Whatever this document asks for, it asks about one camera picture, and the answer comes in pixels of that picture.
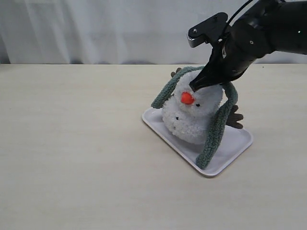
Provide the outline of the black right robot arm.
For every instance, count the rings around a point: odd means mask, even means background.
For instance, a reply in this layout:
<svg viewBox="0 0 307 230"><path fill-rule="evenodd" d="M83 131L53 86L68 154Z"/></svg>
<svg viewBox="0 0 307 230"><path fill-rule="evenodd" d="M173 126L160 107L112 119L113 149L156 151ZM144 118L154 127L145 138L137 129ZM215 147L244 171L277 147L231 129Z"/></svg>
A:
<svg viewBox="0 0 307 230"><path fill-rule="evenodd" d="M273 52L306 55L307 2L259 0L233 25L219 12L187 32L192 48L210 44L212 53L190 83L196 92L240 78L257 59Z"/></svg>

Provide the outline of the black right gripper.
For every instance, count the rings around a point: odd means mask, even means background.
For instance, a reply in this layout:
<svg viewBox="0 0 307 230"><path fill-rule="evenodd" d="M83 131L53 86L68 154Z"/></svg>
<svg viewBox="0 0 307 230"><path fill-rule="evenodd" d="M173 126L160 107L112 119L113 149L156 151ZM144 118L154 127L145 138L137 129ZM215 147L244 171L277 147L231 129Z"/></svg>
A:
<svg viewBox="0 0 307 230"><path fill-rule="evenodd" d="M206 87L240 78L258 59L257 35L258 31L252 26L229 26L213 63L193 68L199 73L189 82L192 91L197 92Z"/></svg>

